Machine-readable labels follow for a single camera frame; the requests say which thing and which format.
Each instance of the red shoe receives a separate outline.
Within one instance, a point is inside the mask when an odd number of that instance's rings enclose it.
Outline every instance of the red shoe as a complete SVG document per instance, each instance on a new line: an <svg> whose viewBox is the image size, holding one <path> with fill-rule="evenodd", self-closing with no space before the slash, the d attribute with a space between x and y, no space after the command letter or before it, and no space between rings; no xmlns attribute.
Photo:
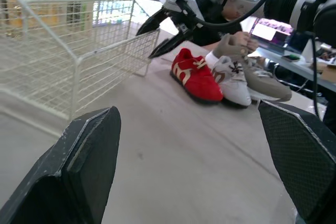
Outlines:
<svg viewBox="0 0 336 224"><path fill-rule="evenodd" d="M223 94L202 56L194 58L189 49L183 48L176 56L170 75L189 96L200 103L218 103Z"/></svg>

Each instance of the sneaker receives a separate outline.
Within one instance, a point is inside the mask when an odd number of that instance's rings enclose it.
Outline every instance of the sneaker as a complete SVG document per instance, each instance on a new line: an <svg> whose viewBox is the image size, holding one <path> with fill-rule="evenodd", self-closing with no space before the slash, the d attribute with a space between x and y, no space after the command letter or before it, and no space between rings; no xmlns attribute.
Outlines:
<svg viewBox="0 0 336 224"><path fill-rule="evenodd" d="M244 62L244 73L252 100L287 102L292 98L290 88L274 79L273 74L247 56L244 57Z"/></svg>
<svg viewBox="0 0 336 224"><path fill-rule="evenodd" d="M194 58L187 48L176 56L170 74L196 102L215 104L223 99L221 89L204 58Z"/></svg>
<svg viewBox="0 0 336 224"><path fill-rule="evenodd" d="M229 56L232 61L238 61L243 66L252 100L267 99L285 102L291 99L290 88L274 79L271 73L247 57L248 49L239 46L235 37L225 35L212 54L217 58L222 55Z"/></svg>
<svg viewBox="0 0 336 224"><path fill-rule="evenodd" d="M243 108L251 104L242 64L222 56L215 64L212 74L222 90L224 100Z"/></svg>

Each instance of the wire basket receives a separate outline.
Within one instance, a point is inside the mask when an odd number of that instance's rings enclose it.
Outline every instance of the wire basket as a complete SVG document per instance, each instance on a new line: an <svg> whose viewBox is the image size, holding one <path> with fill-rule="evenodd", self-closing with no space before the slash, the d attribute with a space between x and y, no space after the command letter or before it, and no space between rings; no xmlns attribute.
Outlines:
<svg viewBox="0 0 336 224"><path fill-rule="evenodd" d="M1 90L71 120L150 63L134 0L1 0Z"/></svg>

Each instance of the gray sneaker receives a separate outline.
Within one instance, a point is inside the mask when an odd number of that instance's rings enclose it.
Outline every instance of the gray sneaker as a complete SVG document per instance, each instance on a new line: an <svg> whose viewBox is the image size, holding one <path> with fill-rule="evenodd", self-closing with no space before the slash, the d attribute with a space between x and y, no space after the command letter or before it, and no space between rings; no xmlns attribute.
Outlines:
<svg viewBox="0 0 336 224"><path fill-rule="evenodd" d="M239 46L236 38L229 34L225 35L217 48L213 50L213 55L217 58L223 55L229 56L232 61L238 61L243 65L252 100L289 101L292 97L290 88L274 79L271 73L247 57L247 54L248 49Z"/></svg>

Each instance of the laptop screen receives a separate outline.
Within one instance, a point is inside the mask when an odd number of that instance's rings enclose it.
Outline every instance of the laptop screen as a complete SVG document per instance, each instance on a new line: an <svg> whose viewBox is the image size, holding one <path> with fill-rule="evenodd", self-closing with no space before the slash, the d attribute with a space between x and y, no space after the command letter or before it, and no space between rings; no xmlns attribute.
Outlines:
<svg viewBox="0 0 336 224"><path fill-rule="evenodd" d="M292 32L288 24L261 18L256 20L250 34L282 47Z"/></svg>

